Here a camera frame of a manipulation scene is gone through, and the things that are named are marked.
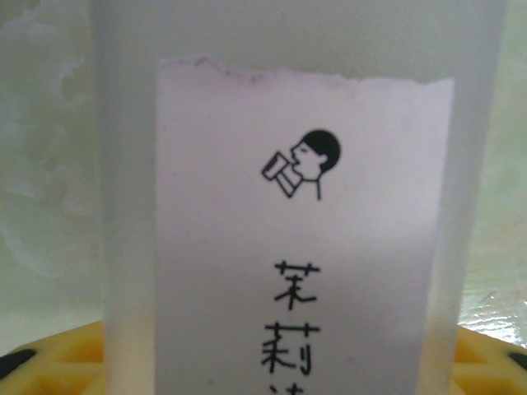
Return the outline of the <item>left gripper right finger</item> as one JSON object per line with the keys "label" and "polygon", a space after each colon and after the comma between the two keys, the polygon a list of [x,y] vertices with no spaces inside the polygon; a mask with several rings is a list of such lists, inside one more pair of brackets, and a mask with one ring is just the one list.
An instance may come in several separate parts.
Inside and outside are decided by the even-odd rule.
{"label": "left gripper right finger", "polygon": [[452,393],[526,395],[526,349],[459,327]]}

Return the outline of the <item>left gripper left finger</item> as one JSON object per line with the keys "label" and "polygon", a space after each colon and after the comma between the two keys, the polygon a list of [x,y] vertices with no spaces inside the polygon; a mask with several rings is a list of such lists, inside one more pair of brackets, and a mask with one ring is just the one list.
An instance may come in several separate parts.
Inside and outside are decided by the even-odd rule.
{"label": "left gripper left finger", "polygon": [[26,343],[1,356],[1,394],[106,393],[101,321]]}

